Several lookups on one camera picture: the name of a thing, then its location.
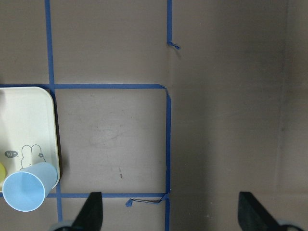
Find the blue painter's tape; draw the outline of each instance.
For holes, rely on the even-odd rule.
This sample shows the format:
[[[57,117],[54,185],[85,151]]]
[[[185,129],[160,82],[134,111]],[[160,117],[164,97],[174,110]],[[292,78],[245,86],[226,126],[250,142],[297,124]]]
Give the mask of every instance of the blue painter's tape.
[[[52,51],[52,33],[51,33],[51,11],[50,0],[45,0],[45,20],[46,20],[46,38],[50,90],[54,94],[54,72],[53,72],[53,51]]]
[[[166,89],[160,84],[55,84],[55,89]]]
[[[57,194],[56,193],[50,193],[47,195],[47,198],[57,198]]]
[[[166,193],[171,191],[171,98],[167,92],[166,108]]]
[[[62,199],[61,199],[60,183],[58,183],[56,186],[56,196],[57,196],[58,222],[61,222],[63,220],[63,215],[62,215]]]
[[[162,197],[164,193],[102,193],[103,198]],[[87,198],[89,193],[62,193],[62,198]]]
[[[167,44],[175,49],[181,49],[180,46],[172,42],[172,0],[167,0]]]
[[[142,203],[148,203],[148,204],[155,204],[158,205],[160,204],[162,201],[169,199],[169,194],[166,193],[160,200],[142,200],[142,199],[134,199],[134,198],[130,198],[126,203],[126,207],[131,207],[133,205],[133,202],[142,202]]]

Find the white tray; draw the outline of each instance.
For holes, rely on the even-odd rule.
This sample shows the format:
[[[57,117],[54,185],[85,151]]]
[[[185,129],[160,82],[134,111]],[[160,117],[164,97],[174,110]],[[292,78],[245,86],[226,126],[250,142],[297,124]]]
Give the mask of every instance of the white tray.
[[[0,162],[6,176],[39,162],[60,167],[51,95],[38,87],[0,88]]]

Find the bunny illustration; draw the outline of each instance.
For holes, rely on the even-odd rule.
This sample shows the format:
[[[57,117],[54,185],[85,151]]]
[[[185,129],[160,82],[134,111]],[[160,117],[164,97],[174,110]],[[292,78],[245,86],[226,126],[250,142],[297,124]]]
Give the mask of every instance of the bunny illustration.
[[[37,144],[34,144],[32,146],[23,146],[21,149],[21,156],[21,169],[29,167],[38,162],[46,162],[42,153],[42,148]]]

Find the yellow object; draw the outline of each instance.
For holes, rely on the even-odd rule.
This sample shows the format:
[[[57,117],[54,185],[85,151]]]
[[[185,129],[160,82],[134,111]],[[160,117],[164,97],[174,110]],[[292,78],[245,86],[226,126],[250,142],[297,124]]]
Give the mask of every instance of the yellow object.
[[[0,162],[0,182],[2,182],[5,179],[6,176],[6,170],[3,164]]]

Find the plastic cup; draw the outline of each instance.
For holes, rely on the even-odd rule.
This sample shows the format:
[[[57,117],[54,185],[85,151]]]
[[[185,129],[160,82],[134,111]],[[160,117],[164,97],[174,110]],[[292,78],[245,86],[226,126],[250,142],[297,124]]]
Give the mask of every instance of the plastic cup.
[[[41,206],[58,178],[57,170],[42,162],[9,175],[2,187],[5,201],[12,208],[29,212]]]

